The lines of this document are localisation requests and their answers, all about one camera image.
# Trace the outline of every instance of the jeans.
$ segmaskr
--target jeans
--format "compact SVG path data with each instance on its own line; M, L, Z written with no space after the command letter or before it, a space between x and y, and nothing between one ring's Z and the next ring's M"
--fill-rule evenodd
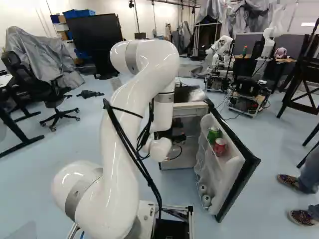
M319 146L307 157L305 166L299 177L300 189L305 193L316 193L319 185ZM319 221L319 204L309 206L308 213Z

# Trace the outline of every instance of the black office chair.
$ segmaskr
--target black office chair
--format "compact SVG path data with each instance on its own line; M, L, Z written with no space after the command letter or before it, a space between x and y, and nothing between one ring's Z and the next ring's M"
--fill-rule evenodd
M22 90L29 92L35 101L44 101L47 108L55 110L55 115L40 121L41 126L45 126L45 122L54 119L53 124L49 128L51 131L56 131L55 125L61 118L72 118L77 121L80 120L78 117L68 115L68 113L71 112L79 113L79 108L69 111L59 111L57 109L57 107L64 101L64 98L71 97L64 95L70 91L71 88L60 88L57 85L57 79L63 77L63 75L55 77L50 81L51 84L49 84L48 82L37 79L32 70L28 70L21 63L19 56L13 51L4 52L1 55L1 59L8 71L13 75L16 84L19 85Z

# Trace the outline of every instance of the blue crate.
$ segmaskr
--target blue crate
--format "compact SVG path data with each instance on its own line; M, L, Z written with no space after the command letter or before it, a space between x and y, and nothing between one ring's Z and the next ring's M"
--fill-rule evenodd
M73 39L73 38L72 38L72 33L71 33L70 31L67 31L66 34L67 34L69 40L72 40L72 39Z
M95 11L89 10L89 9L85 9L85 10L72 9L72 10L63 12L63 15L65 16L66 19L69 19L69 18L81 17L81 16L93 16L95 15Z
M72 10L63 12L63 15L65 16L66 19L74 18L74 17L78 17L76 12L77 10L72 9Z
M77 11L77 15L78 15L78 17L80 17L80 16L94 16L95 15L95 11L89 10L89 9L78 10Z
M59 23L59 15L50 15L52 23Z
M82 59L91 58L85 51L79 51L77 49L74 49L74 52L78 58L82 58Z

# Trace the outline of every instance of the white robot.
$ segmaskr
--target white robot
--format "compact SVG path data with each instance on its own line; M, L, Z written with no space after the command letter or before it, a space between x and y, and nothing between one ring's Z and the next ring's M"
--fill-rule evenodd
M144 115L153 98L151 132L171 127L179 54L168 41L141 40L117 43L111 49L110 57L120 73L133 75L114 92L110 105L115 107L118 123L136 148L142 121L140 116ZM100 132L103 167L89 161L65 166L52 183L54 200L78 227L94 239L149 239L153 220L148 218L154 219L156 207L139 200L137 166L107 111ZM152 159L160 162L165 160L171 141L149 138L144 148ZM132 236L132 232L137 231L136 221L141 215L144 219L140 219L141 232L138 235L143 234L143 237Z
M279 6L273 14L272 22L270 23L269 27L266 28L263 32L263 36L265 38L265 45L263 48L263 52L261 57L257 58L257 64L254 71L253 76L258 79L262 79L264 75L264 71L269 61L272 60L274 56L271 55L273 48L275 46L275 38L279 37L283 34L283 28L281 25L281 21L284 17L284 13L286 11L287 5Z
M216 71L218 69L218 66L221 62L224 63L225 68L228 67L230 60L229 49L233 40L233 38L224 35L220 37L208 50L206 50L208 58L210 58L210 56L212 55L211 67L213 71ZM233 62L234 59L231 59L231 68L233 67Z

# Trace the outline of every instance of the sneaker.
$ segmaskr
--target sneaker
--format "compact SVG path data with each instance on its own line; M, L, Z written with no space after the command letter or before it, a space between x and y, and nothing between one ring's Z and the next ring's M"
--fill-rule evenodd
M278 174L277 179L280 183L296 189L297 191L303 192L299 187L298 178L286 174Z
M319 224L319 222L313 219L308 211L305 210L290 211L288 217L292 222L304 227L311 227Z

